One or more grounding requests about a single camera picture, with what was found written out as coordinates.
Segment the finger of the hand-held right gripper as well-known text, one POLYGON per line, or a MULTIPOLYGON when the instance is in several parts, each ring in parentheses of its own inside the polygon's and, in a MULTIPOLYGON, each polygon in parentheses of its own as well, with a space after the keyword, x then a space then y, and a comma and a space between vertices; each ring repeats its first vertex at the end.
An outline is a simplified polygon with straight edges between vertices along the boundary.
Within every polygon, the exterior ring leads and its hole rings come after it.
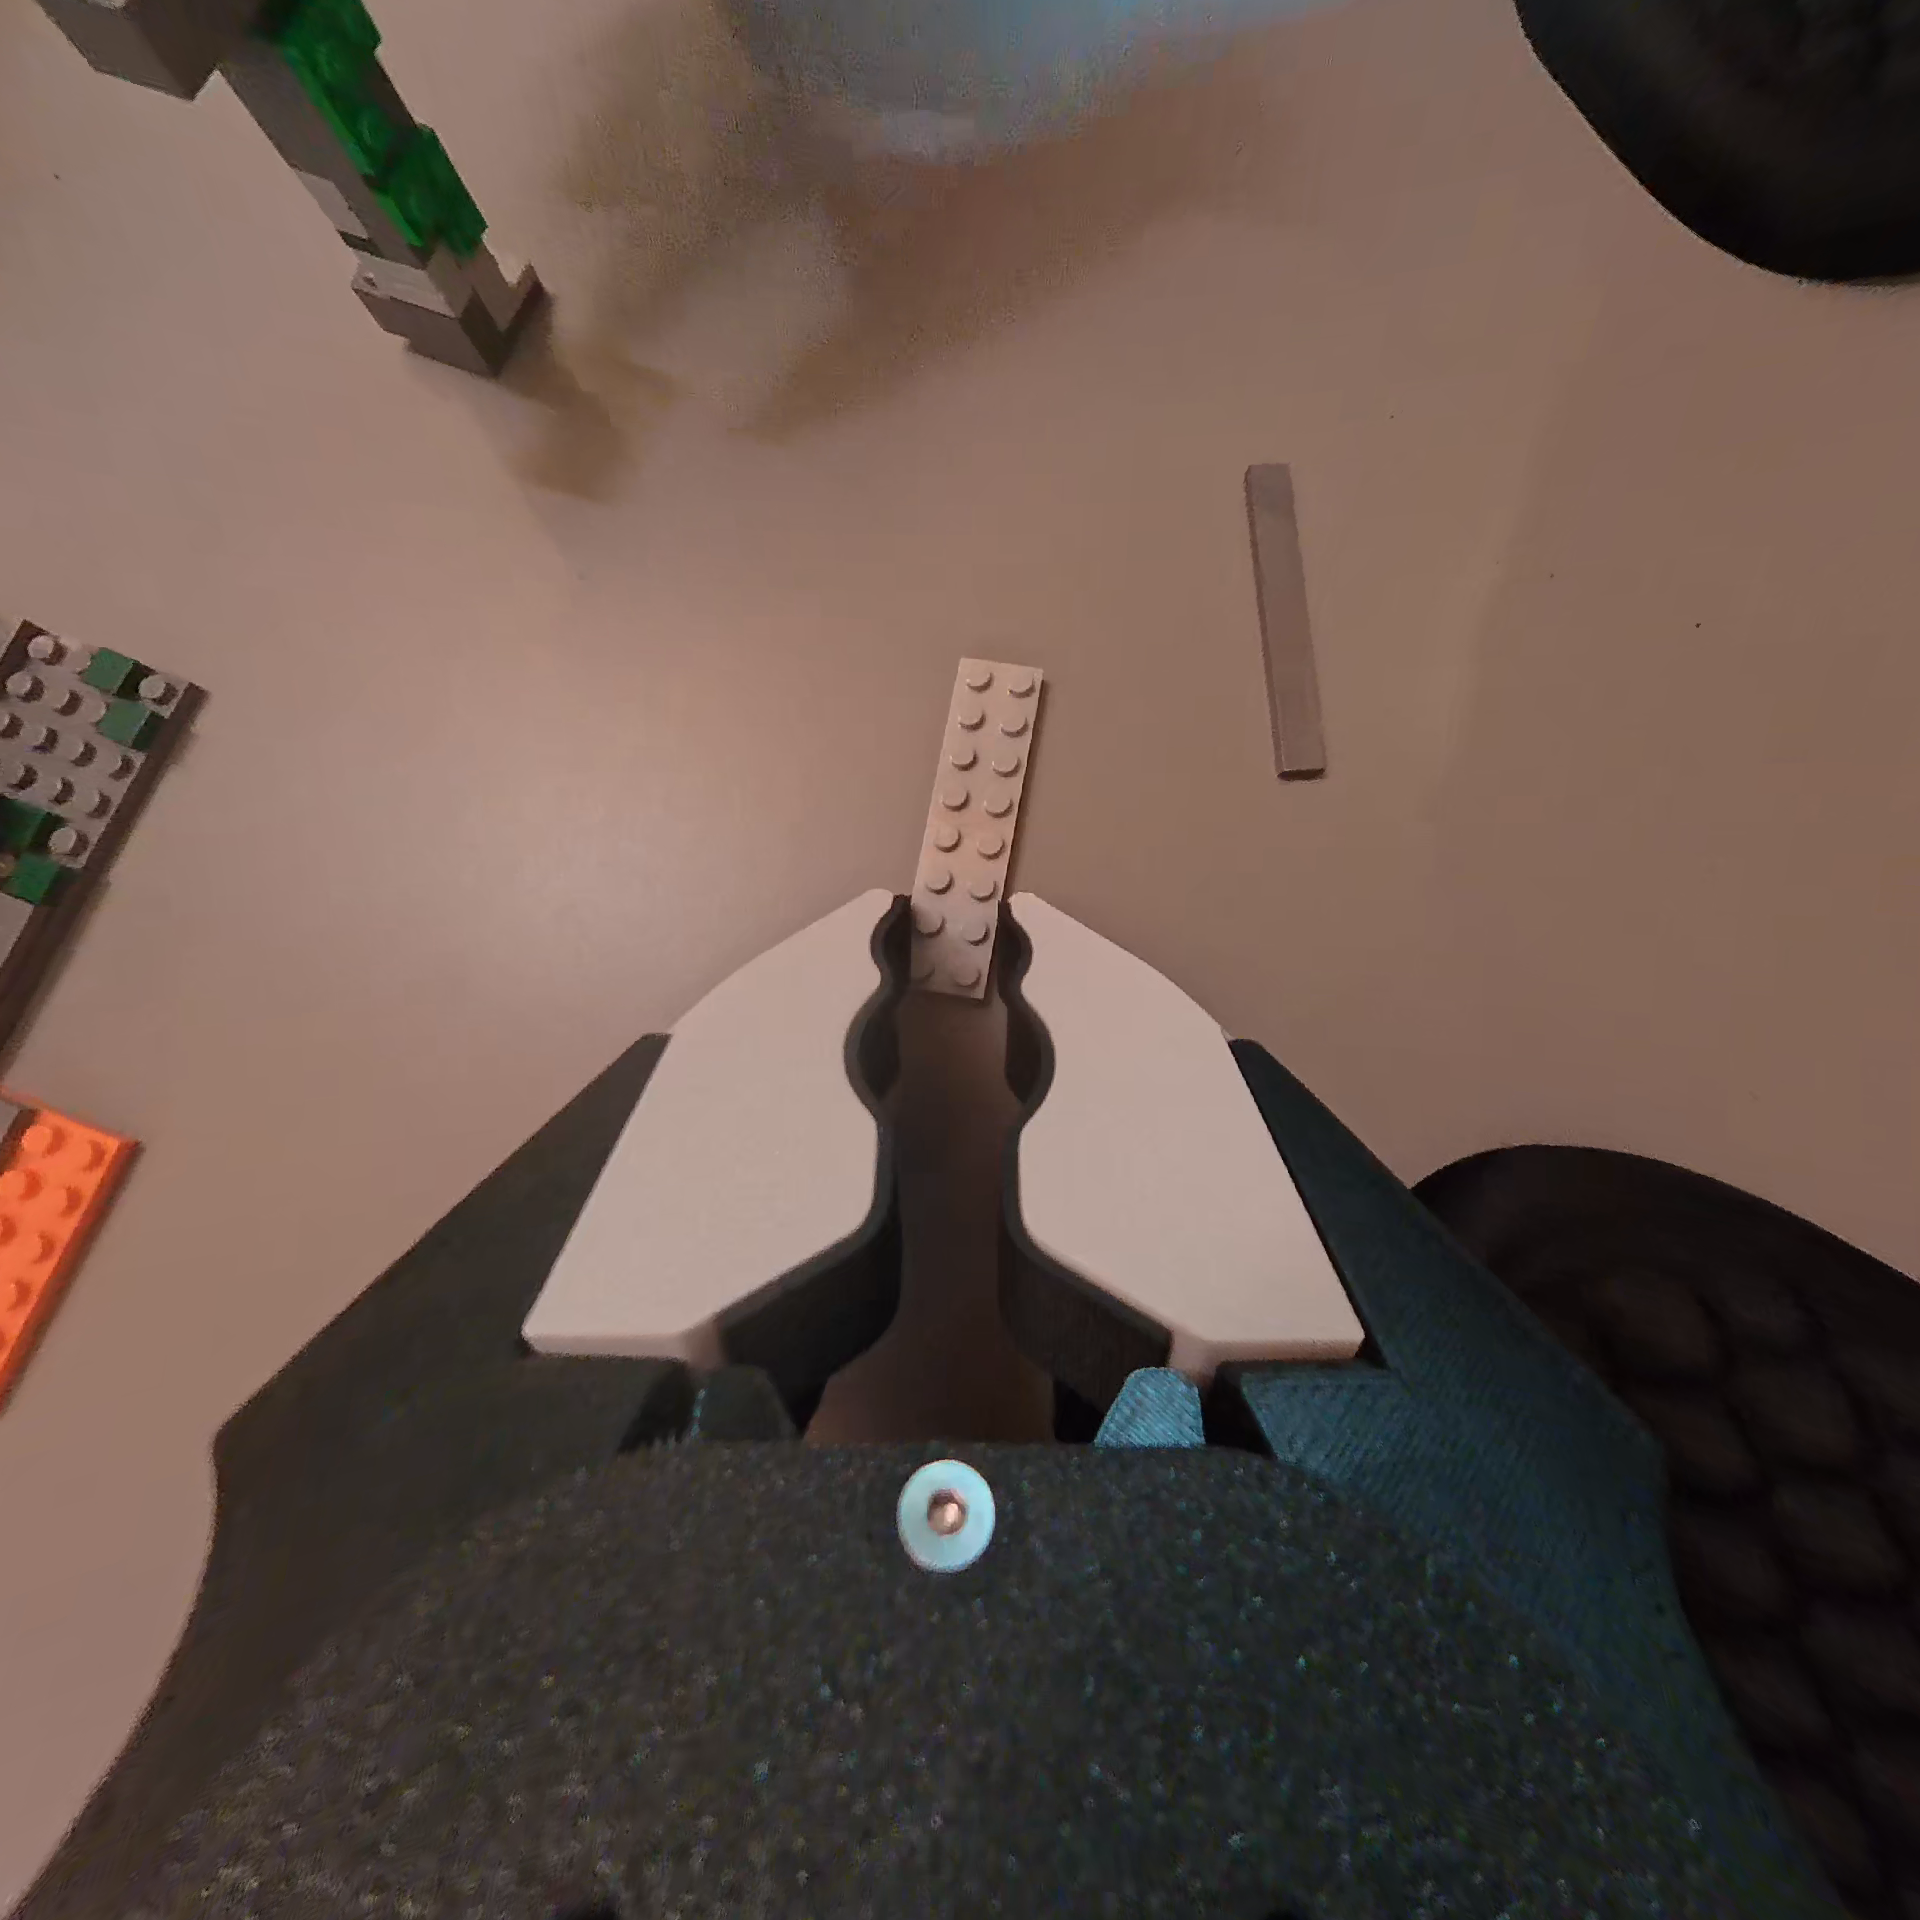
POLYGON ((860 154, 974 158, 1073 127, 1315 2, 731 2, 756 71, 860 154))

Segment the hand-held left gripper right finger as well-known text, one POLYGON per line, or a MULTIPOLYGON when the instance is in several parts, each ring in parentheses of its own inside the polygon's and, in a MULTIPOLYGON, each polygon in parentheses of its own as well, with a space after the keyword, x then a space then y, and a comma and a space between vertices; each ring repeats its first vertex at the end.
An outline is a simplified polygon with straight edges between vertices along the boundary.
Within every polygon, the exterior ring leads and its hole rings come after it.
POLYGON ((1048 1374, 1347 1364, 1365 1328, 1223 1024, 1131 950, 1012 898, 1031 1087, 1006 1309, 1048 1374))

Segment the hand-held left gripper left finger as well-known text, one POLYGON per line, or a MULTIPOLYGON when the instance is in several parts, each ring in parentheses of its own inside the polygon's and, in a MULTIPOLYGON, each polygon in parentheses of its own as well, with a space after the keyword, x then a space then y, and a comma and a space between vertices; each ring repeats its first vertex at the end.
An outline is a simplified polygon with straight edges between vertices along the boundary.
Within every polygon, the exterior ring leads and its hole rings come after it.
POLYGON ((773 1286, 879 1221, 886 1006, 901 898, 860 894, 675 1021, 520 1324, 540 1356, 720 1357, 773 1286))

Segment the long light grey plate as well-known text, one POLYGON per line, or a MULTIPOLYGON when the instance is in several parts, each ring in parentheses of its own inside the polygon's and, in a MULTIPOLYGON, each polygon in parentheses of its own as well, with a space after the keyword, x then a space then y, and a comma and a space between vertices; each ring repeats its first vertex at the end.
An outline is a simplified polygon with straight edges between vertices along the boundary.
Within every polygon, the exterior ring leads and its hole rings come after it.
POLYGON ((1040 731, 1044 672, 961 659, 908 892, 909 983, 983 1000, 1040 731))

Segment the dark grey tile strip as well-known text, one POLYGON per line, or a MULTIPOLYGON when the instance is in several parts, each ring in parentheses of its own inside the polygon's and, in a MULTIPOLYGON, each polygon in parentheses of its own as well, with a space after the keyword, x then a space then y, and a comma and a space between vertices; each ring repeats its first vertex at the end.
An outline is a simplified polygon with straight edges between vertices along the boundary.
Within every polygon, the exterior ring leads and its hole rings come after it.
POLYGON ((1328 773, 1328 746, 1292 470, 1284 464, 1252 464, 1240 488, 1278 776, 1319 779, 1328 773))

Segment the bright green corner plate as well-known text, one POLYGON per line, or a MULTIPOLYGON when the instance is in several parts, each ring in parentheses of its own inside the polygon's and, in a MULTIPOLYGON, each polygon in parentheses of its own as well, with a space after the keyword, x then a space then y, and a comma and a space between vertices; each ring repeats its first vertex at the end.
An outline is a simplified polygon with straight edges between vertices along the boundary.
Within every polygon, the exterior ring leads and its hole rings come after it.
POLYGON ((468 260, 483 247, 487 219, 431 127, 397 127, 367 115, 351 132, 355 172, 408 250, 468 260))
POLYGON ((379 156, 396 141, 403 107, 377 90, 379 31, 366 4, 271 2, 257 31, 345 146, 379 156))

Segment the grey white brick column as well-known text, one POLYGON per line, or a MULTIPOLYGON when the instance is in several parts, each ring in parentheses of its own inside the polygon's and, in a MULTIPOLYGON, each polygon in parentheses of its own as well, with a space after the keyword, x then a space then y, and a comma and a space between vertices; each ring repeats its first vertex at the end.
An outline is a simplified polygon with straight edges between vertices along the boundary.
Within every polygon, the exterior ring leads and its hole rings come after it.
MULTIPOLYGON (((502 267, 489 250, 489 223, 468 260, 443 247, 431 253, 407 247, 355 172, 349 146, 261 36, 264 7, 245 42, 222 59, 222 75, 351 253, 351 291, 360 306, 408 351, 496 376, 543 300, 536 272, 502 267)), ((375 59, 384 104, 403 107, 403 127, 423 125, 379 62, 379 46, 375 59)))

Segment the orange brick plate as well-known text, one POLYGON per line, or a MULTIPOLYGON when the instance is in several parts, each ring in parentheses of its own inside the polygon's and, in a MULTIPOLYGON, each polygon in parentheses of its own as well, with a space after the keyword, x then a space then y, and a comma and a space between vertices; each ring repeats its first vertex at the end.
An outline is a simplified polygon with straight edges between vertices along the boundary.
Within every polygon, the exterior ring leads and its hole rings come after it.
POLYGON ((139 1141, 4 1093, 3 1403, 14 1399, 139 1141))

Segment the grey green brick tower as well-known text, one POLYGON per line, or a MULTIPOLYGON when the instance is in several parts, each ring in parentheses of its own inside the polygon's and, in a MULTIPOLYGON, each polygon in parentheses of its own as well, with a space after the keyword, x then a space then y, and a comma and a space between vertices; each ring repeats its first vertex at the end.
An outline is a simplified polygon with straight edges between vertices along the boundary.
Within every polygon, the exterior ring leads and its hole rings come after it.
POLYGON ((203 686, 17 619, 3 654, 3 1042, 176 762, 203 686))

